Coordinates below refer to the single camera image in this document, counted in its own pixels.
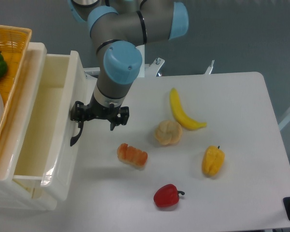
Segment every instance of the metal bracket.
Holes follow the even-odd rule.
[[[152,64],[145,65],[145,77],[162,76],[159,73],[161,67],[164,65],[165,60],[162,58],[156,58]]]

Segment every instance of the wicker basket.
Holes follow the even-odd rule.
[[[0,51],[8,65],[7,74],[0,79],[0,94],[4,104],[4,112],[0,123],[0,135],[11,108],[31,34],[32,31],[30,29],[0,25]]]

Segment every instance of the tabletop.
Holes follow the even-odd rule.
[[[95,79],[88,80],[88,100]],[[176,145],[153,137],[173,119],[168,94],[177,88],[186,113],[207,127],[183,131]],[[66,201],[54,211],[0,209],[3,231],[245,231],[290,227],[282,199],[290,196],[290,166],[264,78],[257,72],[138,78],[124,105],[126,126],[85,122]],[[142,170],[120,162],[128,143],[148,153]],[[209,145],[225,163],[217,176],[201,171]],[[166,184],[186,194],[161,210],[153,195]]]

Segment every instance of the white drawer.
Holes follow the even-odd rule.
[[[30,44],[44,47],[41,43]],[[23,101],[12,111],[6,124],[6,141],[0,143],[0,189],[20,199],[63,201],[68,195],[79,144],[70,146],[71,137],[77,133],[70,110],[75,101],[85,101],[86,75],[75,51],[70,55],[47,54],[40,59],[42,71],[36,70],[40,77],[31,83],[36,90],[23,93],[25,96],[19,92]],[[15,186],[7,187],[11,185],[23,190],[15,193]]]

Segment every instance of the toy banana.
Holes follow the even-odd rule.
[[[175,88],[172,88],[170,92],[170,104],[174,118],[186,129],[196,130],[202,127],[206,127],[206,122],[198,122],[186,115],[180,103],[179,94]]]

